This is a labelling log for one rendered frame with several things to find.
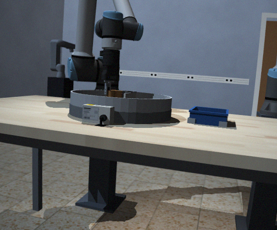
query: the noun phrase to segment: black table frame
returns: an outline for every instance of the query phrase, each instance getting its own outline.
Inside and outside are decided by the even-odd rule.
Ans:
[[[253,181],[247,216],[235,216],[237,230],[277,230],[277,173],[232,168],[96,149],[0,133],[0,142],[33,149],[33,210],[42,209],[42,150],[90,157],[89,192],[76,205],[113,213],[126,198],[115,193],[117,161]]]

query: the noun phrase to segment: table leg base plate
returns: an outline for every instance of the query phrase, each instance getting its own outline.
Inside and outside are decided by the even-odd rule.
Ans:
[[[246,226],[246,217],[244,216],[235,215],[235,224],[236,230],[248,230]]]
[[[88,201],[88,193],[76,202],[76,206],[91,208],[102,212],[114,213],[118,206],[124,201],[126,195],[115,193],[115,202],[107,205]]]

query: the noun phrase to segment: wall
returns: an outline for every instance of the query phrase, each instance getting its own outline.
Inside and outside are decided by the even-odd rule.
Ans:
[[[261,16],[277,13],[277,0],[130,0],[144,25],[140,41],[123,41],[120,69],[249,79],[249,85],[121,76],[120,90],[173,97],[173,107],[206,106],[251,115]],[[113,2],[97,1],[96,21]],[[65,0],[63,40],[75,43],[78,0]],[[101,39],[94,36],[98,57]],[[70,53],[64,50],[63,64]],[[75,82],[75,89],[94,89]]]
[[[62,39],[64,1],[0,0],[0,98],[46,95],[51,39]]]

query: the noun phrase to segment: tiled floor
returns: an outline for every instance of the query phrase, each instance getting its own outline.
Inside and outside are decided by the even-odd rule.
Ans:
[[[32,210],[32,149],[0,143],[0,230],[235,230],[250,186],[215,176],[117,163],[113,214],[75,206],[89,158],[43,151],[43,209]]]

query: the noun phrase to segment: label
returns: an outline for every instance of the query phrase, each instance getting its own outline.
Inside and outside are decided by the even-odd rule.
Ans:
[[[99,119],[99,108],[97,108],[97,107],[83,108],[82,118],[86,119],[86,120],[98,121],[98,119]]]

